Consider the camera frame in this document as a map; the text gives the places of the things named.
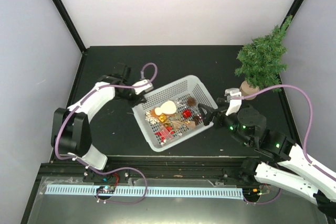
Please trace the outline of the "white perforated plastic basket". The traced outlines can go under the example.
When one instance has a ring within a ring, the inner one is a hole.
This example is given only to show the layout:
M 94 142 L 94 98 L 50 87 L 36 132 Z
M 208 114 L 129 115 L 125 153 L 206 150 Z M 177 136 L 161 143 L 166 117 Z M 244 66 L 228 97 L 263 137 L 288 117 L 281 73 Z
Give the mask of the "white perforated plastic basket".
M 132 109 L 136 122 L 139 125 L 146 142 L 153 151 L 165 151 L 200 134 L 214 125 L 214 123 L 211 122 L 210 125 L 205 126 L 203 124 L 203 117 L 202 122 L 199 125 L 195 124 L 192 120 L 193 116 L 201 115 L 201 113 L 197 106 L 190 107 L 187 105 L 186 100 L 189 97 L 195 98 L 197 105 L 202 103 L 217 108 L 214 99 L 211 97 L 211 94 L 201 80 L 197 76 L 189 75 L 147 93 L 145 95 L 145 98 L 147 99 L 146 103 L 139 104 Z M 166 115 L 168 120 L 165 123 L 159 121 L 159 123 L 152 125 L 145 120 L 146 116 L 153 116 L 158 119 L 158 116 L 154 113 L 154 109 L 160 107 L 168 100 L 171 100 L 176 104 L 177 112 L 172 115 Z M 182 116 L 182 112 L 186 109 L 189 109 L 192 113 L 192 116 L 187 119 Z M 160 144 L 154 133 L 161 128 L 168 126 L 171 126 L 175 131 L 174 137 L 172 140 Z

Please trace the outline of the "small green christmas tree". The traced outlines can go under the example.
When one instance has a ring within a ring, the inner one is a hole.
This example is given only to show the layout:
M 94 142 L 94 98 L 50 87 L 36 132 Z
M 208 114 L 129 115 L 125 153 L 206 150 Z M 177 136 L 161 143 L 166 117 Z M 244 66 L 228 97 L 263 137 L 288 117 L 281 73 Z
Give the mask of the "small green christmas tree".
M 243 45 L 239 51 L 237 59 L 241 65 L 236 68 L 235 75 L 244 77 L 239 88 L 242 96 L 253 95 L 280 84 L 280 74 L 287 69 L 287 65 L 282 62 L 287 52 L 282 41 L 291 22 L 290 15 L 282 25 L 276 25 L 264 36 L 253 38 L 251 43 Z

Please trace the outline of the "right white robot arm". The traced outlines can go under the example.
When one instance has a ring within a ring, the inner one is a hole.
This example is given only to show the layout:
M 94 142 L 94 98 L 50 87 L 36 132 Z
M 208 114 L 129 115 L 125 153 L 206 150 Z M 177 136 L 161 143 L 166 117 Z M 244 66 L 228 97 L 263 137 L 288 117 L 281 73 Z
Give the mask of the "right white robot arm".
M 267 128 L 266 117 L 252 106 L 232 112 L 229 108 L 212 108 L 199 104 L 204 125 L 216 122 L 228 129 L 243 147 L 250 147 L 258 158 L 246 158 L 236 180 L 247 185 L 271 184 L 296 194 L 325 215 L 335 218 L 335 174 L 327 176 L 310 164 L 303 149 L 293 139 Z

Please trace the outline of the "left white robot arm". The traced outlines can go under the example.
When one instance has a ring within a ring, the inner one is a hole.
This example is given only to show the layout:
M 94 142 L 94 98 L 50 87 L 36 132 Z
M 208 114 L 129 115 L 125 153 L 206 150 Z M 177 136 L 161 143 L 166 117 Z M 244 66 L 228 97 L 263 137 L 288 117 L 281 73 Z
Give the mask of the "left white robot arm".
M 102 182 L 113 174 L 107 156 L 92 143 L 90 122 L 108 102 L 127 100 L 132 107 L 146 102 L 144 95 L 153 89 L 152 80 L 144 77 L 128 85 L 131 68 L 122 66 L 120 73 L 103 75 L 93 88 L 75 104 L 54 112 L 51 145 L 60 160 L 72 159 L 94 168 L 94 175 Z

